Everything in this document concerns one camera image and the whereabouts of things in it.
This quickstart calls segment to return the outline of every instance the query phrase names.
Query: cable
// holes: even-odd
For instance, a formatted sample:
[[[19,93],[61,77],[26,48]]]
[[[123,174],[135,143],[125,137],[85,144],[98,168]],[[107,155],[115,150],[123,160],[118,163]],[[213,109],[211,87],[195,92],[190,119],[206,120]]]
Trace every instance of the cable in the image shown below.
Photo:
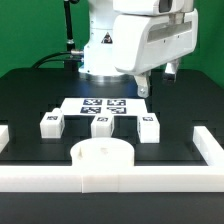
[[[61,56],[61,55],[66,55],[66,54],[71,55],[71,52],[70,51],[64,51],[64,52],[58,52],[58,53],[50,54],[46,57],[41,58],[31,68],[38,68],[47,59],[54,58],[54,57]]]
[[[35,67],[32,66],[32,68],[39,68],[41,65],[45,64],[45,63],[48,63],[48,62],[58,62],[58,61],[75,61],[75,62],[82,62],[82,59],[50,59],[50,60],[45,60],[45,61],[42,61],[41,63],[38,63],[38,65],[36,65]]]
[[[70,2],[67,0],[64,0],[64,9],[65,9],[65,21],[66,21],[66,30],[67,30],[67,39],[68,39],[67,50],[70,51],[72,49],[75,49],[75,42],[73,40]]]
[[[79,1],[80,0],[69,0],[69,2],[72,3],[72,4],[77,4],[77,3],[79,3]]]

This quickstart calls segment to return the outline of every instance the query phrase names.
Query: white block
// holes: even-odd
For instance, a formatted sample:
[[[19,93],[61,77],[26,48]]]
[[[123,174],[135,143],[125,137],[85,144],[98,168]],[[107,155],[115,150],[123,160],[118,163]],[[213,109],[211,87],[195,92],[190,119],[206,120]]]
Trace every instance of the white block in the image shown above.
[[[224,166],[223,148],[206,127],[194,127],[193,142],[209,166]]]
[[[64,115],[59,108],[55,108],[52,112],[47,112],[40,123],[41,137],[61,138],[64,128]]]
[[[0,192],[82,192],[71,166],[0,166]]]
[[[92,169],[83,172],[82,193],[118,192],[118,171]]]
[[[9,142],[8,125],[0,125],[0,153]]]
[[[112,114],[97,115],[91,123],[92,138],[111,137],[114,131],[114,116]]]
[[[137,131],[141,143],[160,142],[160,124],[154,113],[138,116]]]
[[[224,169],[200,166],[133,167],[119,173],[119,192],[223,192]]]
[[[71,149],[72,165],[77,168],[123,168],[134,165],[134,148],[115,138],[92,138]]]

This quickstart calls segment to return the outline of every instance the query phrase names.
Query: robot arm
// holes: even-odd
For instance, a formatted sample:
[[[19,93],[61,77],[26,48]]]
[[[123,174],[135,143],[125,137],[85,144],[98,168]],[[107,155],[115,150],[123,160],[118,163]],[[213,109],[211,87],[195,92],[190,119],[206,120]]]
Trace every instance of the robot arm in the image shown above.
[[[113,62],[134,75],[138,95],[148,96],[148,76],[166,64],[164,81],[175,82],[180,58],[194,51],[198,14],[193,0],[114,0],[122,13],[114,23]]]
[[[194,0],[88,2],[90,40],[84,48],[81,77],[105,80],[134,75],[138,95],[147,97],[151,70],[167,63],[163,79],[175,82],[180,58],[196,46]]]

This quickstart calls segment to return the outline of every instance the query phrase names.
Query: black table surface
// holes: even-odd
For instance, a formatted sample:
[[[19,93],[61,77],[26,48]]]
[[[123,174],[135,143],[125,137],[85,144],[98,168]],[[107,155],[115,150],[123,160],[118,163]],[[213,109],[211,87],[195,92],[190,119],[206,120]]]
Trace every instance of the black table surface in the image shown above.
[[[224,146],[224,90],[205,74],[181,70],[173,86],[154,71],[148,112],[160,122],[159,144],[140,144],[136,117],[116,117],[113,137],[131,143],[135,164],[198,165],[203,158],[192,143],[194,126],[206,126]],[[93,117],[66,116],[60,140],[41,139],[45,112],[65,97],[138,98],[134,82],[104,86],[80,80],[62,69],[16,69],[0,79],[0,124],[10,142],[0,165],[71,165],[71,147],[90,138]],[[223,223],[222,193],[63,194],[0,193],[2,223]]]

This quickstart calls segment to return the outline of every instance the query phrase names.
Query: green background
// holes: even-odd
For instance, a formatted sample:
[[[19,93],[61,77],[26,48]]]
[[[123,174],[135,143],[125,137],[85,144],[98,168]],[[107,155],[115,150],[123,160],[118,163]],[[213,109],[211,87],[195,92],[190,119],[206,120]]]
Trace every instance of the green background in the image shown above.
[[[182,60],[182,68],[203,71],[224,87],[224,1],[195,0],[195,6],[199,11],[198,44]],[[89,36],[88,2],[80,0],[71,8],[74,38],[83,47]],[[64,50],[63,0],[0,0],[0,76]]]

